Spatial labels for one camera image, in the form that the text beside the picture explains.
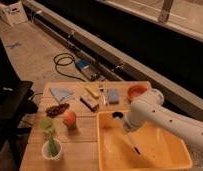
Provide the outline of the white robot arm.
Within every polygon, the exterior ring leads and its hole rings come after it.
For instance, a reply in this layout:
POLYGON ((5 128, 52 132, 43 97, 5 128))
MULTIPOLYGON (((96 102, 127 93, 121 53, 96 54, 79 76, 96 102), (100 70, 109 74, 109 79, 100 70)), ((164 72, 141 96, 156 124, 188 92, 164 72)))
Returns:
POLYGON ((163 102, 161 91, 149 89, 133 98, 126 115, 114 112, 112 117, 121 120, 126 132, 136 131, 150 121, 203 149, 203 122, 177 114, 163 107, 163 102))

